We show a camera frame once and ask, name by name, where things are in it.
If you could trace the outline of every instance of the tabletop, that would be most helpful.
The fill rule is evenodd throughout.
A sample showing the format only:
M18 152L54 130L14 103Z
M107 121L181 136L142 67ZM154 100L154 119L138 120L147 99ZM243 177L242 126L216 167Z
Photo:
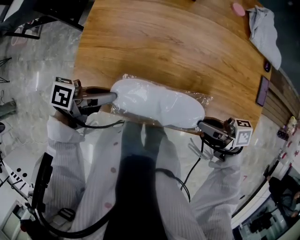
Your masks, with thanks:
M255 0L237 0L245 9ZM73 71L83 86L111 86L130 74L213 96L206 116L250 120L264 57L249 41L249 17L230 0L95 0Z

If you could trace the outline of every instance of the transparent plastic wrapper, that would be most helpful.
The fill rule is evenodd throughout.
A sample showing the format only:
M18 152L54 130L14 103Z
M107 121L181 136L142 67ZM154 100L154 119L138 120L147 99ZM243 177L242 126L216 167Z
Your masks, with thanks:
M111 88L118 97L110 113L128 120L164 126L180 131L198 132L211 96L170 88L156 82L123 75Z

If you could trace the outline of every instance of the white shirt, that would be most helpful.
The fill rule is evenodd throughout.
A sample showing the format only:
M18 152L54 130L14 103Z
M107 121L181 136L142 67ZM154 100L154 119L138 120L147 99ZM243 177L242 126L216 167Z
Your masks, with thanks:
M44 197L45 216L51 221L61 208L72 208L76 211L74 221L60 229L77 232L97 222L115 203L123 127L103 130L87 182L79 146L84 137L53 117L47 129L53 173ZM168 239L232 240L231 215L239 200L240 163L239 155L225 162L210 161L214 170L191 203L176 180L156 173L157 201ZM180 171L176 148L167 137L161 141L156 168L169 169L175 175ZM84 239L102 239L105 228L106 225Z

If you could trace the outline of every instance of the smartphone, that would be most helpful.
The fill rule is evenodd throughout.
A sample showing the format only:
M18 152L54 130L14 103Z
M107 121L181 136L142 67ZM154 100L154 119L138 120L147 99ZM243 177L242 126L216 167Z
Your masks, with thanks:
M262 76L261 84L259 86L258 94L256 97L256 103L262 107L267 98L269 83L269 80L265 76Z

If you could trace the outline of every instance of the pink lid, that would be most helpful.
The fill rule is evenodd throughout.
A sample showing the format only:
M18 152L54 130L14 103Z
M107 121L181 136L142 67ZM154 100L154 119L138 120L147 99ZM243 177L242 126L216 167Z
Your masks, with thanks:
M245 16L245 10L241 4L235 2L231 5L231 8L237 16L240 16L240 17Z

